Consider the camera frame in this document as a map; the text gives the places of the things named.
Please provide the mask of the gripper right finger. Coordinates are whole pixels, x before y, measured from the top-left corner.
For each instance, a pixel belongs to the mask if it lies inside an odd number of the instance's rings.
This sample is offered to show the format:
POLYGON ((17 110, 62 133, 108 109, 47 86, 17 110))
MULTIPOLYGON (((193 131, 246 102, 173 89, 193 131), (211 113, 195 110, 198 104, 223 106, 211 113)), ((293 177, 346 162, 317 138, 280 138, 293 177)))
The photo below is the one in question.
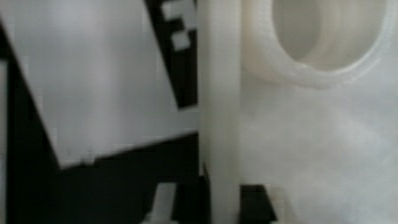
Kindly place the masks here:
POLYGON ((271 224, 277 220, 262 185, 239 186, 239 224, 271 224))

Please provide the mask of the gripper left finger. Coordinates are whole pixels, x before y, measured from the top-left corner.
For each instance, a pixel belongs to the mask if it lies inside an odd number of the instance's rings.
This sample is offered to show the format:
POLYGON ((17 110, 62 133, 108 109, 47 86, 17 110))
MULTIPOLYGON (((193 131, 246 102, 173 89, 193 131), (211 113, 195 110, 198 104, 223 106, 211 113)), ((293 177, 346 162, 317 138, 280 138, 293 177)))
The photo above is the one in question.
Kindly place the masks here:
POLYGON ((149 212, 140 224, 200 224, 200 187, 161 182, 156 185, 149 212))

